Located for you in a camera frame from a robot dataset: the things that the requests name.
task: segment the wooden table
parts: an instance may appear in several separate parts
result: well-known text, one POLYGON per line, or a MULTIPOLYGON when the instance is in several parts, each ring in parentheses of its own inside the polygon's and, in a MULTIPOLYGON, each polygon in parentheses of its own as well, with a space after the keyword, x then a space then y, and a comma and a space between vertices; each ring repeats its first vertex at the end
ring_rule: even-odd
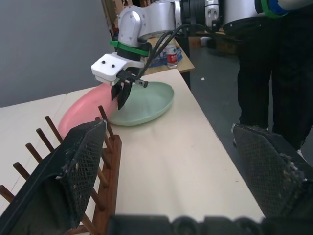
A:
MULTIPOLYGON (((157 43, 158 38, 151 38, 148 40, 149 43, 154 47, 155 44, 157 43)), ((191 63, 190 59, 186 55, 186 53, 183 51, 181 48, 181 54, 182 54, 182 59, 181 61, 178 62, 177 69, 180 73, 185 73, 185 72, 191 72, 195 69, 194 65, 191 63)), ((157 66, 153 68, 148 68, 147 71, 145 72, 145 75, 149 75, 152 73, 156 72, 162 72, 162 71, 167 71, 170 70, 167 65, 162 65, 162 66, 157 66)))
MULTIPOLYGON (((197 221, 204 216, 247 216, 259 221, 263 214, 238 170, 191 94, 181 74, 169 70, 143 77, 171 85, 173 106, 154 121, 135 127, 113 126, 122 139, 122 157, 116 213, 166 215, 171 220, 188 215, 197 221)), ((56 125, 66 110, 91 89, 37 100, 0 110, 1 182, 13 193, 21 188, 12 164, 20 161, 31 173, 36 161, 25 144, 31 141, 42 156, 47 148, 35 132, 42 128, 54 146, 58 141, 44 116, 56 125)), ((1 211, 6 207, 0 198, 1 211)), ((86 214, 94 209, 91 199, 86 214)))

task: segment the black pants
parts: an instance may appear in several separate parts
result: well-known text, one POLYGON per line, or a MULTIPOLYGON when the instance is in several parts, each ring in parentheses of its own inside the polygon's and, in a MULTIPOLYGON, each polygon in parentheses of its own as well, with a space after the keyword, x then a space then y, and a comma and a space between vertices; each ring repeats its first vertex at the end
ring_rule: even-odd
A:
POLYGON ((313 8, 272 20, 239 48, 240 123, 268 127, 272 75, 273 132, 300 149, 313 125, 313 8))

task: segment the water bottle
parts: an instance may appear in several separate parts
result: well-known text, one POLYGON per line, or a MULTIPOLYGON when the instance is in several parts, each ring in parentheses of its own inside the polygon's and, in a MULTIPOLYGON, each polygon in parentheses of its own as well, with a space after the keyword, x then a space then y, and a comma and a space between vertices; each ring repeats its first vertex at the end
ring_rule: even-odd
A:
POLYGON ((176 49, 174 38, 166 46, 165 51, 167 55, 167 66, 170 69, 177 68, 178 57, 177 57, 177 49, 176 49))

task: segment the gray wall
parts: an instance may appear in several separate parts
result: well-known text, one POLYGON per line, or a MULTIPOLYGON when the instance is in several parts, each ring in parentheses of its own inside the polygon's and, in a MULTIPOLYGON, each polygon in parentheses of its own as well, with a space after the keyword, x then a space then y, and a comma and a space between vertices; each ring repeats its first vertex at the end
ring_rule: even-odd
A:
POLYGON ((99 84, 110 39, 101 0, 0 0, 0 107, 99 84))

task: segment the plate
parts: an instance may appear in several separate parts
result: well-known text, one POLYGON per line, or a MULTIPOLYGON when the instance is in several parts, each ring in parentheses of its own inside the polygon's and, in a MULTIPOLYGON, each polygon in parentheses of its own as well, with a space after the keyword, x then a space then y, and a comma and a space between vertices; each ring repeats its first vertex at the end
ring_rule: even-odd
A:
POLYGON ((110 85, 101 84, 78 99, 62 117, 58 127, 60 135, 64 138, 73 127, 101 117, 100 105, 110 117, 117 110, 117 100, 111 100, 111 88, 110 85))
POLYGON ((143 88, 133 85, 131 94, 121 110, 114 111, 110 123, 120 126, 135 126, 164 114, 172 105, 173 88, 162 82, 149 82, 143 88))

